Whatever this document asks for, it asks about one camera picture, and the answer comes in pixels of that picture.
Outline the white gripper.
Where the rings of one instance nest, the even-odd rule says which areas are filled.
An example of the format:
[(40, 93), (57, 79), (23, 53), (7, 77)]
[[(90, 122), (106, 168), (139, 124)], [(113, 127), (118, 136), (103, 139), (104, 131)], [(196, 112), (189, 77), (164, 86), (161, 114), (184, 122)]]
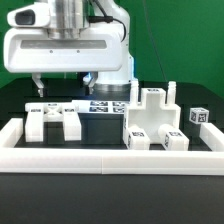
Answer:
[(40, 73), (90, 72), (87, 95), (98, 73), (122, 65), (122, 34), (118, 25), (89, 22), (88, 0), (41, 0), (7, 15), (11, 29), (4, 38), (4, 66), (12, 73), (33, 73), (40, 97)]

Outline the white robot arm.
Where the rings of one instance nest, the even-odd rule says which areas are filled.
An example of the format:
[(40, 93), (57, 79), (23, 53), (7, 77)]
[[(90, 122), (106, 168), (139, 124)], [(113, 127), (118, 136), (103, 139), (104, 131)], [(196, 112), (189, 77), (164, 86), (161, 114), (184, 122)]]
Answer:
[(89, 91), (125, 91), (134, 80), (130, 16), (114, 0), (36, 0), (7, 15), (3, 60), (11, 73), (77, 73)]

